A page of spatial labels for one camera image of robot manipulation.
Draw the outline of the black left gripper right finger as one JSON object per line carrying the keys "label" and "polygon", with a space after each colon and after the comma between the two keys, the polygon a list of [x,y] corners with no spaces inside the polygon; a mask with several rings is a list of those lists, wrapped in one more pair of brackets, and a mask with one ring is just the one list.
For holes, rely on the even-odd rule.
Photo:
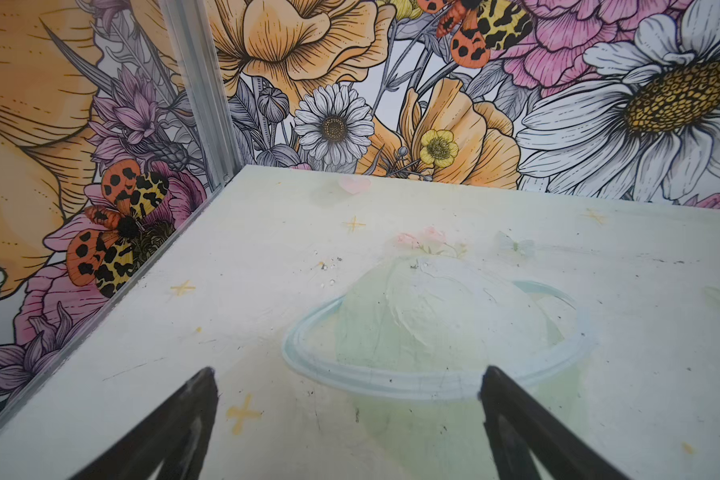
{"label": "black left gripper right finger", "polygon": [[537,463],[554,479],[627,478],[498,367],[487,368],[479,399],[501,479],[538,479]]}

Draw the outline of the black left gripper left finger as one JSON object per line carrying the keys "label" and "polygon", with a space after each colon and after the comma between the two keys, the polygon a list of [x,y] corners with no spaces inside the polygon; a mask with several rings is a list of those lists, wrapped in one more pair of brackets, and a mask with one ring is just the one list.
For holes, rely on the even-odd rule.
{"label": "black left gripper left finger", "polygon": [[215,423],[218,388],[205,367],[75,479],[197,479]]}

